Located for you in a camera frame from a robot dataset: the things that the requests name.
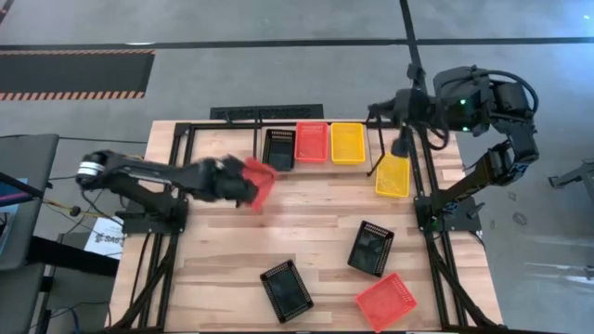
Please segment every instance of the warning stripe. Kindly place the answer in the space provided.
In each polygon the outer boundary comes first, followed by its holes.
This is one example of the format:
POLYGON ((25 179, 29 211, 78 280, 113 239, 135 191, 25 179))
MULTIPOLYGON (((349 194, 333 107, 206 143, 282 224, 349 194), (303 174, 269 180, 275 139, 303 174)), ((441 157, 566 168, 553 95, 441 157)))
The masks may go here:
POLYGON ((2 93, 0 101, 83 100, 142 98, 145 92, 49 92, 49 93, 2 93))
POLYGON ((47 50, 47 51, 0 51, 0 56, 39 56, 39 55, 124 55, 124 54, 151 54, 155 55, 153 49, 132 49, 132 50, 47 50))

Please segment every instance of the gray floor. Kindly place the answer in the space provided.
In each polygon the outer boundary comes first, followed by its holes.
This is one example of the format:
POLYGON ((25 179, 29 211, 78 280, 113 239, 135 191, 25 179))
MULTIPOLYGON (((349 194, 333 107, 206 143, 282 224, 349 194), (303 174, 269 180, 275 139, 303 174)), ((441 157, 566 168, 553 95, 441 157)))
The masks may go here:
MULTIPOLYGON (((588 0, 408 2, 418 38, 594 35, 588 0)), ((398 1, 16 0, 0 26, 0 45, 346 37, 405 38, 398 1)), ((582 185, 553 190, 547 176, 594 158, 594 45, 422 46, 420 56, 428 78, 477 64, 517 73, 539 93, 540 160, 517 183, 476 196, 486 203, 487 256, 508 326, 591 332, 594 281, 584 267, 594 264, 594 207, 582 185)), ((0 135, 146 140, 153 120, 205 119, 210 107, 257 104, 323 103, 327 117, 360 118, 367 104, 409 86, 408 62, 406 46, 158 50, 146 98, 2 102, 0 135)), ((503 140, 493 131, 458 138, 467 165, 503 140)), ((145 146, 60 141, 53 175, 74 174, 83 154, 100 148, 138 154, 145 146)), ((58 182, 48 197, 83 205, 72 181, 58 182)), ((112 212, 119 203, 105 193, 99 207, 112 212)), ((55 238, 70 227, 44 210, 36 234, 55 238)))

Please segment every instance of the wooden table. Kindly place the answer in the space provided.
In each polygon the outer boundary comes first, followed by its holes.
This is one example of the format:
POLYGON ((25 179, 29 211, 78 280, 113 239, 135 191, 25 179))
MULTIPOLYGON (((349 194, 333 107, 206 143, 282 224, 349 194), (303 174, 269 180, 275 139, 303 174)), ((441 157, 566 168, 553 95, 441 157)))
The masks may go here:
MULTIPOLYGON (((153 123, 147 160, 167 163, 176 122, 153 123)), ((384 130, 387 148, 397 134, 397 130, 384 130)), ((226 154, 251 156, 252 139, 253 130, 199 130, 192 160, 226 154)), ((381 154, 377 130, 368 130, 367 141, 370 158, 375 161, 381 154)), ((426 182, 419 142, 417 151, 426 182)), ((184 146, 180 146, 179 162, 184 146)), ((441 188, 464 176, 455 137, 445 150, 434 153, 433 159, 441 188)), ((259 213, 235 209, 232 202, 192 200, 187 229, 179 240, 165 330, 371 330, 355 303, 355 295, 379 279, 346 264, 362 220, 394 231, 384 273, 397 272, 418 302, 415 310, 389 329, 441 328, 425 241, 412 205, 416 194, 412 174, 406 199, 376 195, 374 176, 367 178, 361 171, 334 173, 331 167, 319 173, 281 175, 259 213), (315 306, 280 325, 259 275, 288 259, 295 261, 315 306)), ((146 186, 153 190, 160 187, 146 186)), ((500 322, 483 247, 469 233, 450 235, 460 283, 488 317, 500 322)), ((138 235, 125 241, 110 304, 114 321, 128 307, 143 240, 144 236, 138 235)), ((163 244, 161 254, 167 242, 163 244)), ((147 247, 136 293, 145 283, 149 255, 147 247)), ((450 322, 455 324, 455 308, 445 281, 444 287, 450 322)), ((157 287, 149 324, 156 321, 160 292, 157 287)))

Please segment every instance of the black plastic basket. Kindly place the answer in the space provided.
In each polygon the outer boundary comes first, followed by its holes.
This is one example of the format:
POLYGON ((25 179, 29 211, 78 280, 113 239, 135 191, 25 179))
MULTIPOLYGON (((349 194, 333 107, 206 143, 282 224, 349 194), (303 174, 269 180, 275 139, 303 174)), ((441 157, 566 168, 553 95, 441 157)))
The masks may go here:
POLYGON ((292 260, 261 274, 260 280, 281 324, 314 307, 292 260))
POLYGON ((279 172, 288 172, 295 166, 295 132, 292 130, 266 130, 262 162, 279 172))
POLYGON ((366 221, 361 222, 348 264, 368 274, 381 277, 393 240, 394 232, 366 221))

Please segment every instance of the yellow basket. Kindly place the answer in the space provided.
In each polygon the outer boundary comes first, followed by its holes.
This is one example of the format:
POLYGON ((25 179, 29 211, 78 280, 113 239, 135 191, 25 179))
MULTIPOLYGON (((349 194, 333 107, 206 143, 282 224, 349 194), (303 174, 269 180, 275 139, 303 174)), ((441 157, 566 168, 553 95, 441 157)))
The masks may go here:
POLYGON ((365 162, 363 124, 335 122, 330 126, 332 162, 359 164, 365 162))
POLYGON ((409 188, 410 160, 387 153, 376 172, 375 192, 391 198, 405 198, 409 188))

